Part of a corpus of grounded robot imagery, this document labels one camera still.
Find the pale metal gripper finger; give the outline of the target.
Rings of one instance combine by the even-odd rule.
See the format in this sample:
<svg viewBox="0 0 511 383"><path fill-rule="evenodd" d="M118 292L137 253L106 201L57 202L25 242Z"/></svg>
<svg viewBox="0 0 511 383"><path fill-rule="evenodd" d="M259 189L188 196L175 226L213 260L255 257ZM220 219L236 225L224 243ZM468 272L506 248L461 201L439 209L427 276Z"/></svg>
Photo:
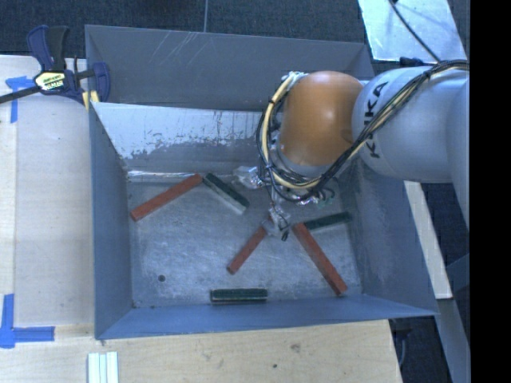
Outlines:
<svg viewBox="0 0 511 383"><path fill-rule="evenodd" d="M281 218L279 214L272 208L268 210L267 218L261 223L263 229L271 236L276 238L282 237L282 229L280 227Z"/></svg>
<svg viewBox="0 0 511 383"><path fill-rule="evenodd" d="M233 175L237 182L250 190L262 187L257 167L239 166L233 170Z"/></svg>

